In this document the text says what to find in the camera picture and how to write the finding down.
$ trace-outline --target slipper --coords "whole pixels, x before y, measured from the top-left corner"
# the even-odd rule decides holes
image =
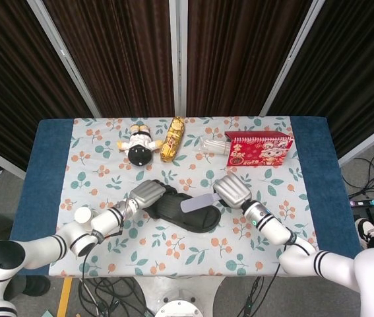
[[[177,193],[173,187],[167,185],[164,187],[166,187],[166,193],[153,205],[144,209],[151,218],[169,221],[195,233],[211,231],[218,225],[221,213],[215,206],[207,206],[190,213],[184,213],[181,210],[181,201],[192,197],[184,193]]]

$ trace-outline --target blue table edge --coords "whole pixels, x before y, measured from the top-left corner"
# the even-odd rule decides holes
[[[290,117],[290,120],[319,248],[354,258],[361,247],[327,119]],[[55,234],[73,122],[73,119],[49,119],[39,123],[11,240],[29,241]],[[49,265],[20,271],[23,275],[48,273]]]

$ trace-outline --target floral tablecloth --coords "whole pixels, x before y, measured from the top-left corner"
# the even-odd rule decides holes
[[[129,163],[116,147],[127,141],[133,124],[150,126],[153,140],[164,141],[171,118],[75,119],[61,194],[57,228],[88,206],[105,211],[147,179],[159,179],[191,196],[212,193],[215,180],[236,173],[285,225],[317,248],[317,239],[298,153],[292,145],[282,166],[226,167],[227,156],[199,152],[199,138],[224,140],[227,130],[276,130],[293,135],[289,117],[185,118],[176,159],[158,153],[145,167]],[[123,234],[109,238],[88,256],[86,276],[121,275],[272,275],[281,247],[271,245],[239,210],[219,203],[219,225],[204,234],[188,232],[139,211],[125,221]],[[50,275],[82,274],[82,261],[69,252],[52,263]]]

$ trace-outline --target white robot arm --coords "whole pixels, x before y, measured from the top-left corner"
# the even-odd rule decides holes
[[[251,192],[235,175],[215,181],[214,190],[231,208],[242,209],[274,245],[289,248],[279,257],[279,263],[291,275],[318,275],[349,289],[360,292],[361,316],[374,316],[374,248],[359,253],[354,260],[314,247],[286,228],[259,201],[251,200]]]
[[[151,206],[166,189],[159,182],[147,180],[137,186],[129,197],[91,220],[88,233],[76,221],[64,225],[53,236],[29,242],[0,241],[0,316],[16,317],[16,309],[3,300],[3,293],[12,277],[22,268],[36,269],[60,260],[70,250],[85,256],[106,235],[121,229],[123,221],[139,209]]]

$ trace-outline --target white sneaker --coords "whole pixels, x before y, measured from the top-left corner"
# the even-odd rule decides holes
[[[363,249],[367,249],[370,239],[374,237],[374,225],[366,218],[360,218],[356,221],[356,229],[359,238],[359,244]]]

